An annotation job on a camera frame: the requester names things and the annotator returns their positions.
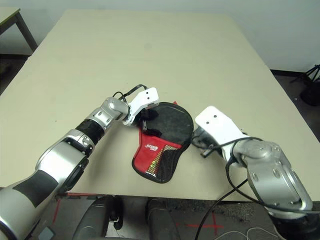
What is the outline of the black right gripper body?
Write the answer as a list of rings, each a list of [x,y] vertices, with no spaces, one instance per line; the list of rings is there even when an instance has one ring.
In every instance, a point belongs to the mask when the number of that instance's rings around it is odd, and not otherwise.
[[[203,128],[198,126],[193,134],[191,139],[191,144],[203,150],[204,152],[221,152],[221,148],[218,148],[216,141],[209,135]]]

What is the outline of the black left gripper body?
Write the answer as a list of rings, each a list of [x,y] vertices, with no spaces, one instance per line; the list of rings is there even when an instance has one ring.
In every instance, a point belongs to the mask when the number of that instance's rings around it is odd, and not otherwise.
[[[150,119],[150,111],[148,109],[142,109],[140,112],[140,118],[139,118],[139,123],[140,123],[140,129],[142,131],[146,131],[147,128],[147,121]]]

